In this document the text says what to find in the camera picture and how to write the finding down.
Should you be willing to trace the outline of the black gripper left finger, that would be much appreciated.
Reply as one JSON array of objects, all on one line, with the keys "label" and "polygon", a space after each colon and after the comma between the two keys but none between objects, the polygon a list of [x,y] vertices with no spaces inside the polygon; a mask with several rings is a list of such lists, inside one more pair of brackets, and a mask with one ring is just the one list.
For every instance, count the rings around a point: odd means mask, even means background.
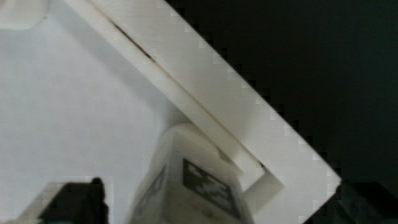
[{"label": "black gripper left finger", "polygon": [[16,223],[110,224],[101,178],[94,177],[89,182],[50,183]]}]

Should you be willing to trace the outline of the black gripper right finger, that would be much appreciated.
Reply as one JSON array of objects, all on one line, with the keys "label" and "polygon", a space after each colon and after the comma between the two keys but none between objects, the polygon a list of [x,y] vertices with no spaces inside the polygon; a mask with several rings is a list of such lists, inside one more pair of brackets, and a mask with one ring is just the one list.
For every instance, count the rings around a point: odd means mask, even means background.
[{"label": "black gripper right finger", "polygon": [[380,183],[341,183],[332,224],[398,224],[398,197]]}]

